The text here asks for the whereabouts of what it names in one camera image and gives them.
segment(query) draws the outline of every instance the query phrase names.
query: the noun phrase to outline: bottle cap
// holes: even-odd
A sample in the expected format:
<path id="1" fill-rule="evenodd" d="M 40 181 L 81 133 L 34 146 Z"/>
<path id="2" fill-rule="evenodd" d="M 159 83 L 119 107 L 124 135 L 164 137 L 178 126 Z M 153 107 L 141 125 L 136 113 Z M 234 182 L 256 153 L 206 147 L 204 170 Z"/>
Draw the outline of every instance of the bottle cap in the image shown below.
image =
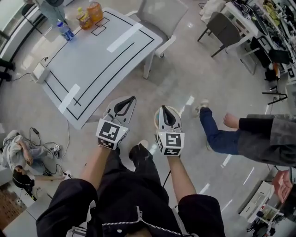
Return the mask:
<path id="1" fill-rule="evenodd" d="M 58 21 L 56 24 L 58 27 L 61 27 L 63 25 L 63 23 L 61 21 Z"/>

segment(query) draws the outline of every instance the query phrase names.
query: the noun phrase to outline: white table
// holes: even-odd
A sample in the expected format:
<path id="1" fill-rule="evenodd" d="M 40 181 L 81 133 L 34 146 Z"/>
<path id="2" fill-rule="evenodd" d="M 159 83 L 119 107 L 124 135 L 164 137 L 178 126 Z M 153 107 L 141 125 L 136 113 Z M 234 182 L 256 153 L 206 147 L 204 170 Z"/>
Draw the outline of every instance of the white table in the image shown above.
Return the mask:
<path id="1" fill-rule="evenodd" d="M 87 31 L 78 30 L 72 41 L 65 41 L 46 61 L 50 74 L 43 88 L 57 107 L 61 108 L 74 87 L 80 88 L 66 110 L 60 109 L 76 129 L 81 129 L 117 84 L 145 58 L 143 76 L 148 77 L 154 51 L 162 42 L 144 26 L 124 37 L 137 23 L 110 8 L 103 12 L 101 21 Z"/>
<path id="2" fill-rule="evenodd" d="M 229 14 L 233 15 L 234 19 L 238 20 L 245 27 L 245 30 L 242 30 L 242 33 L 245 36 L 239 42 L 228 46 L 226 50 L 235 48 L 243 44 L 244 42 L 246 42 L 248 39 L 252 39 L 252 37 L 260 36 L 260 31 L 258 30 L 257 26 L 253 23 L 253 21 L 245 18 L 242 15 L 242 13 L 239 11 L 239 9 L 237 9 L 232 2 L 226 3 L 221 13 L 223 13 L 224 15 L 229 15 Z"/>

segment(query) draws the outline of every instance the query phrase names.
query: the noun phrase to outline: tiled floor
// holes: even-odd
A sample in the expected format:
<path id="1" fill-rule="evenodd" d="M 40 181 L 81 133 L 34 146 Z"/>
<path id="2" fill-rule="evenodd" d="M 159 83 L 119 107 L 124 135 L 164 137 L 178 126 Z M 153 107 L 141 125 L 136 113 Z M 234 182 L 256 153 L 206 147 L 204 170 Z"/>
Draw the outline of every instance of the tiled floor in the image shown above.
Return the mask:
<path id="1" fill-rule="evenodd" d="M 248 197 L 256 183 L 263 179 L 269 169 L 265 164 L 256 163 L 242 156 L 232 156 L 227 162 L 227 155 L 208 151 L 206 137 L 199 119 L 191 117 L 192 106 L 196 106 L 203 98 L 210 100 L 214 118 L 218 127 L 223 125 L 223 116 L 231 112 L 238 117 L 248 113 L 270 113 L 267 103 L 272 97 L 262 95 L 268 86 L 263 80 L 263 69 L 258 66 L 255 75 L 250 75 L 239 61 L 236 50 L 222 51 L 215 58 L 210 55 L 220 45 L 213 36 L 205 35 L 200 42 L 197 38 L 204 31 L 205 24 L 200 20 L 197 0 L 183 0 L 189 11 L 178 25 L 176 42 L 166 51 L 165 58 L 155 58 L 148 80 L 142 77 L 143 65 L 134 69 L 105 99 L 95 112 L 102 115 L 108 103 L 117 97 L 134 95 L 137 105 L 130 122 L 131 132 L 121 144 L 123 163 L 133 168 L 127 157 L 129 149 L 141 139 L 150 142 L 154 162 L 163 182 L 169 171 L 165 157 L 155 148 L 155 127 L 153 117 L 155 111 L 163 104 L 170 105 L 182 113 L 185 132 L 185 147 L 182 161 L 193 184 L 200 192 L 218 199 L 225 225 L 226 236 L 244 236 L 247 222 L 240 218 L 238 210 Z M 108 6 L 121 13 L 127 13 L 139 7 L 137 0 L 101 0 L 102 6 Z M 86 0 L 74 0 L 66 7 L 67 18 L 73 21 L 76 8 L 87 6 Z M 45 23 L 41 30 L 45 32 Z M 60 37 L 52 30 L 41 37 L 34 32 L 23 45 L 15 58 L 17 72 L 14 78 L 31 72 L 36 63 L 50 55 L 58 46 Z M 40 85 L 29 82 L 29 76 L 21 80 L 6 83 L 0 88 L 1 122 L 7 131 L 21 130 L 28 136 L 29 128 L 39 130 L 43 142 L 55 141 L 64 148 L 68 142 L 67 122 L 53 105 Z M 287 102 L 279 102 L 272 108 L 272 113 L 288 112 Z M 63 159 L 63 167 L 78 176 L 86 163 L 87 156 L 96 146 L 95 132 L 97 123 L 88 123 L 81 130 L 70 126 L 71 142 Z M 44 185 L 52 195 L 57 184 Z M 170 195 L 170 204 L 176 204 L 171 180 L 166 184 Z"/>

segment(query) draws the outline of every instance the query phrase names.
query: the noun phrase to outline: water bottle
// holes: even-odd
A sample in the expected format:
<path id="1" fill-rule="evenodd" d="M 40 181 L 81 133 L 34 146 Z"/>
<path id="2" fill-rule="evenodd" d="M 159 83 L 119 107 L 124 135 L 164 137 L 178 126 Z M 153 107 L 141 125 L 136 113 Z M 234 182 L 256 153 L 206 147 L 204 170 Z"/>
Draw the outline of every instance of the water bottle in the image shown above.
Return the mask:
<path id="1" fill-rule="evenodd" d="M 62 22 L 58 22 L 57 26 L 59 27 L 61 35 L 67 40 L 70 41 L 72 40 L 72 37 L 74 37 L 73 32 L 71 29 L 67 26 L 64 25 Z"/>

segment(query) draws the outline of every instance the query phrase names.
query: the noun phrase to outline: orange juice bottle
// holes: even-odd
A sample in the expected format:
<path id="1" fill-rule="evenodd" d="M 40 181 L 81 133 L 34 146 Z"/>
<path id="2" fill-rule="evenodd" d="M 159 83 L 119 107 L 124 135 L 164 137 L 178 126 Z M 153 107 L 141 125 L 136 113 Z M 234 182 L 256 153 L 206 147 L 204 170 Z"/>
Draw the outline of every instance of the orange juice bottle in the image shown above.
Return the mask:
<path id="1" fill-rule="evenodd" d="M 87 11 L 93 22 L 98 22 L 103 18 L 102 7 L 98 2 L 91 1 Z"/>
<path id="2" fill-rule="evenodd" d="M 79 7 L 77 14 L 77 19 L 79 20 L 79 25 L 83 30 L 87 30 L 92 27 L 93 22 L 88 14 L 88 12 L 84 11 L 82 7 Z"/>

